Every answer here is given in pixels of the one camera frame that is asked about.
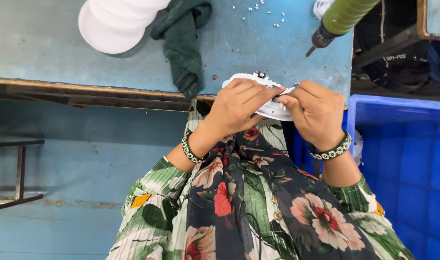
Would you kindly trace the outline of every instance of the shirt button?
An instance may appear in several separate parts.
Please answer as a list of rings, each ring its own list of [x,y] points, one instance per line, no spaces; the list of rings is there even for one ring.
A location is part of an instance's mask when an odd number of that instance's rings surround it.
[[[275,212],[275,219],[276,220],[281,220],[282,219],[281,212],[279,212],[279,211]]]

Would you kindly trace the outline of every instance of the sleeve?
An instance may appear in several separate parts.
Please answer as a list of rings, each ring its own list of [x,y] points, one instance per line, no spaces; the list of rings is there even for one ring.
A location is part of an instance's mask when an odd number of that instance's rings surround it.
[[[384,209],[376,201],[364,176],[355,185],[328,188],[371,242],[379,259],[415,259],[398,238],[390,221],[385,218]]]
[[[122,224],[107,260],[162,258],[189,175],[163,157],[136,181],[122,206]]]

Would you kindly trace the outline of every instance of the person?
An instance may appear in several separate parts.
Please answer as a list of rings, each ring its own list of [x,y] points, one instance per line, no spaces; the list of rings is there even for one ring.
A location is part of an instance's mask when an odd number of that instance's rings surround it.
[[[317,178],[254,113],[284,89],[235,79],[211,107],[194,100],[188,135],[131,188],[107,259],[414,259],[346,152],[343,95],[304,80],[277,99],[323,159]]]

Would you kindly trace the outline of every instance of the beaded bangle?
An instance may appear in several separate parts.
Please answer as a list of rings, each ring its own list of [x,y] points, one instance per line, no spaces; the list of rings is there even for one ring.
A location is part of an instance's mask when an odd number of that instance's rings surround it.
[[[335,148],[325,151],[322,153],[316,153],[315,145],[310,144],[308,147],[308,151],[310,152],[310,155],[318,160],[329,160],[338,157],[339,155],[343,154],[345,151],[347,151],[352,143],[352,137],[350,137],[350,134],[347,133],[347,131],[343,130],[345,133],[344,139],[342,142],[340,142],[339,145],[337,145]]]
[[[204,158],[199,158],[194,155],[194,153],[191,151],[191,149],[189,148],[189,145],[188,145],[188,137],[192,133],[193,132],[189,132],[189,133],[185,134],[185,136],[183,136],[183,139],[182,139],[183,152],[185,153],[186,157],[188,157],[188,159],[190,161],[192,161],[193,163],[203,163],[207,160],[207,158],[209,157],[209,154],[206,154],[206,156],[204,156]]]

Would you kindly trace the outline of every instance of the dark floral dupatta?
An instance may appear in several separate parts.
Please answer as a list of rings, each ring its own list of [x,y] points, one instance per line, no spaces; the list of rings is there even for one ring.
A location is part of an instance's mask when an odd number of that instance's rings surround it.
[[[265,177],[300,259],[378,259],[327,186],[298,169],[255,128],[218,142],[196,173],[188,201],[185,259],[248,259],[258,250],[246,217],[241,160],[252,161]]]

